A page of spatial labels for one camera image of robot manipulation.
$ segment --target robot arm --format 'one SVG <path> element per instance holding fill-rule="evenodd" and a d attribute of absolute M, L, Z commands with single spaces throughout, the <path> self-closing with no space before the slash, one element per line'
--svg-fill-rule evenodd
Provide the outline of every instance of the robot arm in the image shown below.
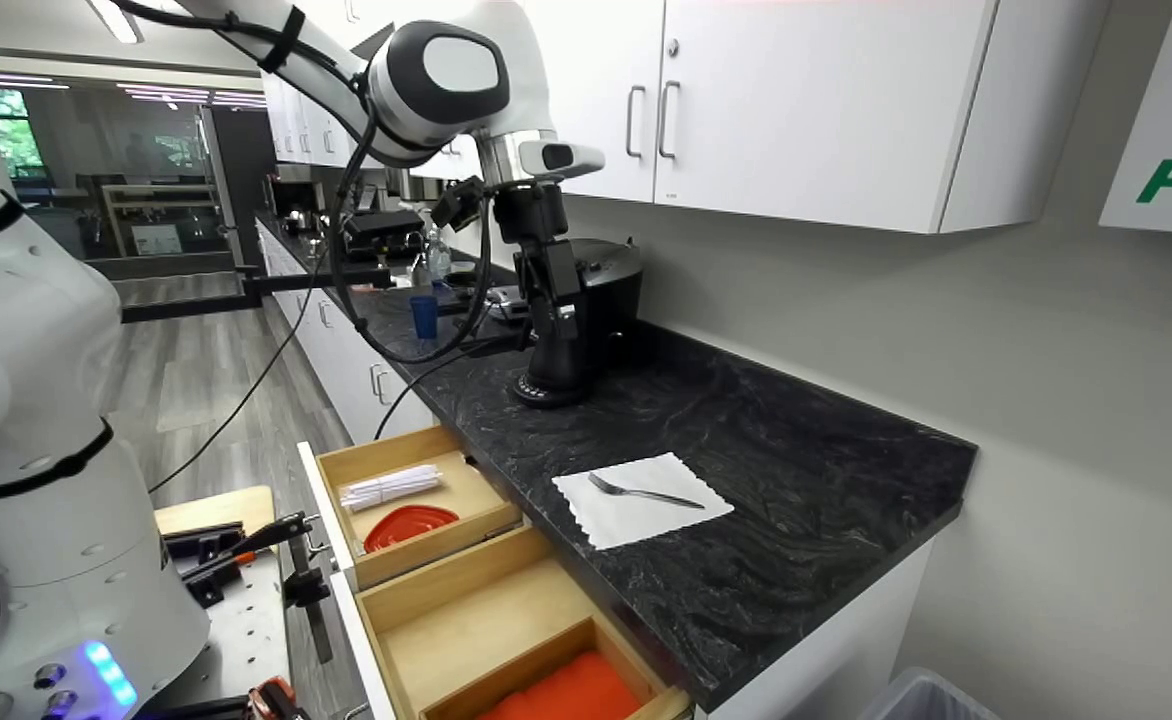
<path fill-rule="evenodd" d="M 272 44 L 244 29 L 214 29 L 263 74 L 327 107 L 369 156 L 414 170 L 455 138 L 479 148 L 488 190 L 596 171 L 596 148 L 558 145 L 548 126 L 548 83 L 530 23 L 517 5 L 474 5 L 455 23 L 408 20 L 343 51 L 282 0 L 178 0 L 194 20 L 281 29 L 300 44 Z"/>
<path fill-rule="evenodd" d="M 528 372 L 512 394 L 528 403 L 573 403 L 588 394 L 577 314 L 582 279 L 555 235 L 567 228 L 558 182 L 601 171 L 605 160 L 596 148 L 555 139 L 538 44 L 517 0 L 471 0 L 455 23 L 408 20 L 357 51 L 282 0 L 178 5 L 192 12 L 184 29 L 214 29 L 263 74 L 324 105 L 388 170 L 414 170 L 447 139 L 471 138 L 479 198 L 494 198 L 502 239 L 520 244 L 517 279 L 537 323 Z"/>

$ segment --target white robot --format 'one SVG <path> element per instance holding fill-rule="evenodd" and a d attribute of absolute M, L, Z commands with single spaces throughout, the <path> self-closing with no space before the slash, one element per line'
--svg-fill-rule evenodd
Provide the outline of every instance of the white robot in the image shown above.
<path fill-rule="evenodd" d="M 133 0 L 119 7 L 173 20 Z M 520 394 L 580 396 L 573 255 L 555 182 L 601 152 L 555 145 L 548 94 L 517 5 L 455 23 L 401 23 L 343 51 L 272 0 L 184 0 L 192 20 L 318 100 L 369 156 L 414 170 L 467 133 L 502 239 L 520 244 L 538 352 Z M 159 556 L 134 460 L 98 421 L 94 352 L 119 300 L 0 193 L 0 716 L 134 716 L 202 649 L 209 619 Z"/>

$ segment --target cabinet handle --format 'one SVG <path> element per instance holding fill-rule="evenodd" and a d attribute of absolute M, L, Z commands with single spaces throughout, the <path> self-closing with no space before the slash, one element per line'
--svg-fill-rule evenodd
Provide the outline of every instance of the cabinet handle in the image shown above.
<path fill-rule="evenodd" d="M 375 403 L 385 409 L 385 403 L 388 403 L 388 396 L 385 396 L 385 377 L 379 377 L 379 365 L 371 365 L 371 369 L 369 369 L 369 377 L 371 377 L 371 396 L 375 396 Z"/>
<path fill-rule="evenodd" d="M 632 100 L 636 100 L 636 96 L 646 96 L 646 90 L 643 90 L 643 83 L 632 83 L 632 90 L 627 90 L 627 107 L 623 107 L 623 152 L 641 160 L 641 152 L 632 148 Z"/>
<path fill-rule="evenodd" d="M 658 148 L 664 160 L 676 160 L 676 152 L 667 148 L 672 94 L 681 94 L 681 81 L 667 81 L 664 94 L 658 94 L 658 139 L 657 139 L 657 148 Z"/>

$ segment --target dark granite countertop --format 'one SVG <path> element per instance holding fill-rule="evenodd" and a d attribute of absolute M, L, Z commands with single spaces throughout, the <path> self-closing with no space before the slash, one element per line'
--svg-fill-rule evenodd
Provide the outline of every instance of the dark granite countertop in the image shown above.
<path fill-rule="evenodd" d="M 410 340 L 408 291 L 357 297 L 375 340 Z M 723 705 L 955 511 L 977 450 L 778 377 L 706 344 L 641 328 L 577 409 L 506 396 L 520 355 L 450 359 L 419 385 L 467 456 L 543 530 L 577 582 L 658 671 Z M 590 552 L 553 478 L 676 451 L 733 516 Z"/>

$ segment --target white paper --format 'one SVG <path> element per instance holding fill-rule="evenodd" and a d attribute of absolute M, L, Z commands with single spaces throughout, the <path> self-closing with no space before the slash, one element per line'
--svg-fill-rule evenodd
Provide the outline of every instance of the white paper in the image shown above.
<path fill-rule="evenodd" d="M 657 496 L 608 496 L 588 478 L 605 478 L 619 487 L 646 487 L 696 500 L 702 510 L 667 506 Z M 681 456 L 646 456 L 632 465 L 590 470 L 577 478 L 553 482 L 558 496 L 573 506 L 577 524 L 582 530 L 588 545 L 608 552 L 623 545 L 641 545 L 676 530 L 706 524 L 729 516 L 733 506 L 719 500 Z"/>
<path fill-rule="evenodd" d="M 364 511 L 364 510 L 393 506 L 401 496 L 433 493 L 433 487 L 439 487 L 439 482 L 445 478 L 437 465 L 414 465 L 414 470 L 401 470 L 401 473 L 357 482 L 357 484 L 340 487 L 340 506 L 346 511 Z"/>

